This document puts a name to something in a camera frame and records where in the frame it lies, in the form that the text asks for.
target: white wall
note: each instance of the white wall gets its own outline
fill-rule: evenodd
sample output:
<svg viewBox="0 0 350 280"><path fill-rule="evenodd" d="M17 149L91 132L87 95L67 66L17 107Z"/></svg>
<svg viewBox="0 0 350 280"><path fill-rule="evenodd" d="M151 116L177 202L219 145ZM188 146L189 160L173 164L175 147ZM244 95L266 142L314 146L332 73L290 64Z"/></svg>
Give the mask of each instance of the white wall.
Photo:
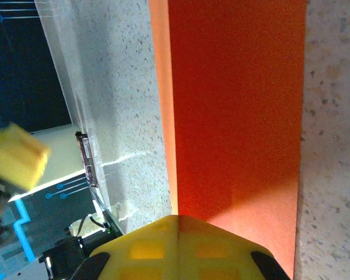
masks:
<svg viewBox="0 0 350 280"><path fill-rule="evenodd" d="M83 169L81 152L75 138L75 132L78 130L79 127L76 125L63 125L33 134L52 150L44 175L38 185L59 181L60 178L68 177Z"/></svg>

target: yellow plastic shell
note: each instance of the yellow plastic shell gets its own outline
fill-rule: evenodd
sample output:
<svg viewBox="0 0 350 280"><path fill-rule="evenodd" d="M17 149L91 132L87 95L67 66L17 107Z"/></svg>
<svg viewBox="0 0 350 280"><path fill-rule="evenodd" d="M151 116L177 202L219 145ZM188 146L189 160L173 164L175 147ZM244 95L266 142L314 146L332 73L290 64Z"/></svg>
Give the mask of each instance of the yellow plastic shell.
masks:
<svg viewBox="0 0 350 280"><path fill-rule="evenodd" d="M0 130L0 179L30 191L43 175L50 149L16 124Z"/></svg>
<svg viewBox="0 0 350 280"><path fill-rule="evenodd" d="M167 216L95 249L99 280L264 280L250 253L264 247L189 216Z"/></svg>

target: orange panel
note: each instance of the orange panel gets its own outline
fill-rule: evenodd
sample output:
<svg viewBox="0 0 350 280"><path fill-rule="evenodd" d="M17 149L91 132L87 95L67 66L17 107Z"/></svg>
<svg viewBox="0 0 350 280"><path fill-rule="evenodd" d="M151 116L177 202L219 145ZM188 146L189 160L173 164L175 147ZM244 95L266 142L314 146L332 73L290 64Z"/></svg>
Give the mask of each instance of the orange panel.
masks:
<svg viewBox="0 0 350 280"><path fill-rule="evenodd" d="M172 214L178 214L169 10L165 0L149 0L149 8L163 123L163 142L166 148L167 173L172 194L171 208Z"/></svg>
<svg viewBox="0 0 350 280"><path fill-rule="evenodd" d="M179 214L268 247L293 275L305 1L168 5Z"/></svg>

